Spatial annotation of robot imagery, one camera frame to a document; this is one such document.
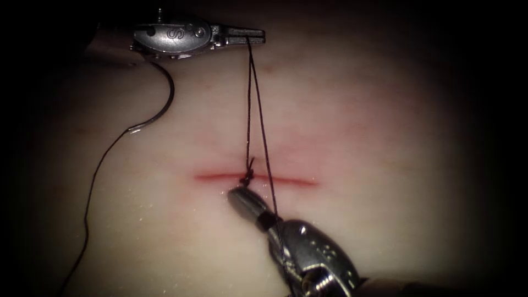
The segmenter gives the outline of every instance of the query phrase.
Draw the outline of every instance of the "pale skin surface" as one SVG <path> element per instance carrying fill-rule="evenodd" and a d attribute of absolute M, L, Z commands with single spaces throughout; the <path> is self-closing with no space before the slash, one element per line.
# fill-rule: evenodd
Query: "pale skin surface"
<path fill-rule="evenodd" d="M 460 95 L 439 81 L 432 68 L 442 61 L 430 49 L 395 40 L 391 23 L 349 15 L 308 22 L 286 12 L 214 13 L 266 30 L 254 56 L 272 172 L 318 184 L 277 183 L 279 214 L 324 230 L 364 277 L 478 279 L 491 269 L 485 259 L 495 251 L 486 244 L 495 234 L 486 224 L 496 218 L 474 198 L 485 189 L 468 178 L 471 131 L 453 103 Z M 345 26 L 356 30 L 342 40 Z M 286 295 L 265 235 L 226 201 L 237 180 L 193 178 L 244 171 L 247 49 L 162 65 L 175 81 L 174 103 L 108 154 L 92 194 L 90 243 L 67 295 Z M 42 247 L 27 252 L 29 275 L 46 279 L 43 292 L 59 287 L 82 247 L 91 176 L 105 149 L 167 95 L 148 64 L 85 65 L 61 88 L 63 109 L 37 133 L 28 194 L 38 209 L 28 240 Z M 266 174 L 256 101 L 253 108 L 251 155 L 255 172 Z M 268 184 L 250 188 L 271 203 Z"/>

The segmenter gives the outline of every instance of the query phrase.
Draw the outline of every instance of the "red incision line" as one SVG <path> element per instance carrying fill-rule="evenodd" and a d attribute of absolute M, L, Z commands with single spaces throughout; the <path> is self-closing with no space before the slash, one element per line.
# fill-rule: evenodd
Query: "red incision line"
<path fill-rule="evenodd" d="M 244 177 L 244 173 L 223 173 L 223 174 L 203 174 L 203 175 L 195 175 L 194 179 L 202 181 L 202 182 L 211 182 L 215 180 L 226 180 L 226 179 L 233 179 L 233 180 L 239 180 Z M 268 181 L 269 177 L 267 175 L 254 175 L 255 179 Z M 294 179 L 294 178 L 281 178 L 281 177 L 273 177 L 273 182 L 277 184 L 290 184 L 290 185 L 297 185 L 297 186 L 317 186 L 318 183 L 315 181 L 309 181 L 304 179 Z"/>

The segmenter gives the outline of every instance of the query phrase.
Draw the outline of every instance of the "metal jaw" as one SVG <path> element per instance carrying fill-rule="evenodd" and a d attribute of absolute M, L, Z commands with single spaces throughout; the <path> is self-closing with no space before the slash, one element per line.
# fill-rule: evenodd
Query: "metal jaw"
<path fill-rule="evenodd" d="M 293 297 L 352 296 L 360 284 L 358 273 L 346 253 L 324 232 L 305 221 L 277 219 L 264 200 L 248 188 L 231 190 L 228 200 L 239 215 L 267 233 L 269 253 L 290 284 Z"/>
<path fill-rule="evenodd" d="M 276 227 L 268 230 L 269 253 L 291 284 L 294 297 L 352 296 L 360 278 L 346 253 L 330 237 L 301 220 L 279 222 L 278 226 L 284 258 Z"/>
<path fill-rule="evenodd" d="M 231 27 L 208 22 L 191 15 L 164 16 L 138 24 L 130 49 L 147 59 L 183 59 L 207 50 L 231 45 L 265 43 L 263 30 Z"/>

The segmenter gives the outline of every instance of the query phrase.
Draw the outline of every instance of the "engraved logo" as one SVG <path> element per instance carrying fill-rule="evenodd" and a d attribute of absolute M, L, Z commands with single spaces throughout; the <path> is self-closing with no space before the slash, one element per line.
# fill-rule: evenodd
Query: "engraved logo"
<path fill-rule="evenodd" d="M 170 28 L 167 30 L 167 37 L 170 39 L 182 39 L 185 36 L 185 31 L 182 28 Z"/>

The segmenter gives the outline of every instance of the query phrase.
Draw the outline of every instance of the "blood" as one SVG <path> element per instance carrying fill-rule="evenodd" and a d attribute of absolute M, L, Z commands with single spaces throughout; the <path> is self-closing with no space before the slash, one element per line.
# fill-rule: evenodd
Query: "blood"
<path fill-rule="evenodd" d="M 245 173 L 219 173 L 219 174 L 197 174 L 194 179 L 198 182 L 216 182 L 222 180 L 239 180 L 245 176 Z M 266 174 L 255 174 L 256 180 L 262 182 L 268 181 L 268 175 Z M 273 182 L 276 184 L 288 184 L 302 187 L 313 187 L 318 186 L 319 183 L 313 180 L 297 179 L 297 178 L 285 178 L 273 176 Z"/>

